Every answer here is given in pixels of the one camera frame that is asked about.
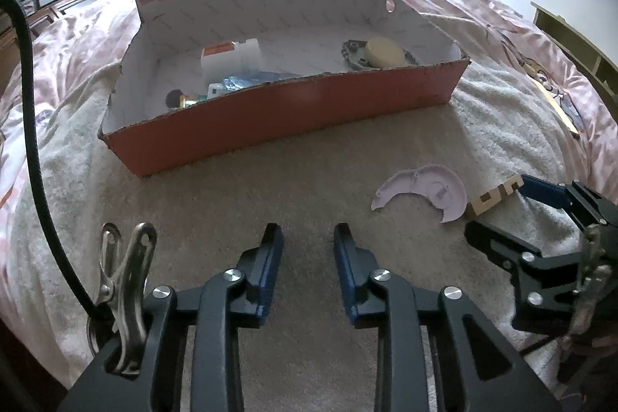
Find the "silver bolt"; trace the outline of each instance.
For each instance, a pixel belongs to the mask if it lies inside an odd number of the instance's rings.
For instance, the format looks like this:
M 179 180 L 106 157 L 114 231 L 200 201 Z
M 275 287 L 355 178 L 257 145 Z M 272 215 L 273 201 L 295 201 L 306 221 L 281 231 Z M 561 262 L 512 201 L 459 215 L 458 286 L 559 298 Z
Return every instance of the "silver bolt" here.
M 169 288 L 167 285 L 161 285 L 153 290 L 153 297 L 156 299 L 165 299 L 165 297 L 167 297 L 171 293 L 171 288 Z
M 240 269 L 228 269 L 223 273 L 223 279 L 231 283 L 240 280 L 243 276 L 244 274 Z
M 444 296 L 456 301 L 457 299 L 460 299 L 462 297 L 462 291 L 461 288 L 457 288 L 457 287 L 446 287 L 444 289 Z
M 376 269 L 372 272 L 372 278 L 376 281 L 390 280 L 390 271 L 388 269 Z
M 533 306 L 540 306 L 543 304 L 543 296 L 539 292 L 530 292 L 528 294 L 528 303 Z

